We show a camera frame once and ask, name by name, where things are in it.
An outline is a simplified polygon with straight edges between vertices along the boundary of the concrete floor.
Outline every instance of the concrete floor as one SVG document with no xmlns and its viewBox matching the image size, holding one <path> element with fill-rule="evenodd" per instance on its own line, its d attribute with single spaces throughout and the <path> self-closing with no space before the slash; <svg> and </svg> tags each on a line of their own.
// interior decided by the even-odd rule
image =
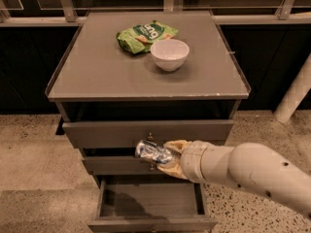
<svg viewBox="0 0 311 233">
<path fill-rule="evenodd" d="M 66 136 L 60 117 L 0 116 L 0 232 L 86 232 L 98 188 Z M 226 142 L 265 144 L 311 175 L 311 111 L 281 124 L 269 111 L 238 112 Z M 311 232 L 311 221 L 256 195 L 206 184 L 214 233 Z"/>
</svg>

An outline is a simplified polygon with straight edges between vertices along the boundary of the dresser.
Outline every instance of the dresser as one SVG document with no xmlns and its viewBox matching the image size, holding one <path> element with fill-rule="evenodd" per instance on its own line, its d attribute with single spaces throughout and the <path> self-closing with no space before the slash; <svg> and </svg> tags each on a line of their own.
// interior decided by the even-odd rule
<svg viewBox="0 0 311 233">
<path fill-rule="evenodd" d="M 158 20 L 179 30 L 190 55 L 164 72 L 150 53 L 123 51 L 117 32 Z M 93 232 L 202 231 L 209 217 L 202 184 L 160 173 L 134 156 L 146 139 L 223 144 L 250 88 L 209 12 L 91 12 L 47 88 L 100 188 Z"/>
</svg>

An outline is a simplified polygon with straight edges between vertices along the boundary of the bowl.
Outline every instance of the bowl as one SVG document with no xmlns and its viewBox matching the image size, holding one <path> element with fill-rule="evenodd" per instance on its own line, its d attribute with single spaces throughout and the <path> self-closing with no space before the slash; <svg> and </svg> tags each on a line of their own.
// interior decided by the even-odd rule
<svg viewBox="0 0 311 233">
<path fill-rule="evenodd" d="M 185 63 L 189 51 L 186 43 L 175 39 L 159 40 L 151 47 L 155 64 L 168 72 L 181 67 Z"/>
</svg>

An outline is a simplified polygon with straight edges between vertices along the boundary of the white robotic arm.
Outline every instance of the white robotic arm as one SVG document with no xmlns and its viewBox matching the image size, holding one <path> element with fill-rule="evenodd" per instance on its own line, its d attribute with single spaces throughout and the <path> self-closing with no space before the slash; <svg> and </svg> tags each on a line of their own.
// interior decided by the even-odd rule
<svg viewBox="0 0 311 233">
<path fill-rule="evenodd" d="M 175 148 L 174 143 L 178 142 L 184 145 Z M 174 151 L 178 149 L 180 155 L 170 158 L 170 153 L 174 153 L 169 151 L 170 146 Z M 201 141 L 177 141 L 162 150 L 166 152 L 157 156 L 156 163 L 164 173 L 193 183 L 218 183 L 255 193 L 311 219 L 311 177 L 267 146 L 246 143 L 233 148 Z"/>
</svg>

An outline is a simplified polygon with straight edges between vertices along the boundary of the green bag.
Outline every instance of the green bag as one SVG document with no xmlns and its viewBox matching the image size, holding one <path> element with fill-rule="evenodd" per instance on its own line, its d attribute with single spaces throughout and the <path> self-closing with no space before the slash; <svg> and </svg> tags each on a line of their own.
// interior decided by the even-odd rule
<svg viewBox="0 0 311 233">
<path fill-rule="evenodd" d="M 119 32 L 117 40 L 122 49 L 134 54 L 150 51 L 151 45 L 175 36 L 178 30 L 154 20 L 150 24 L 136 25 Z"/>
</svg>

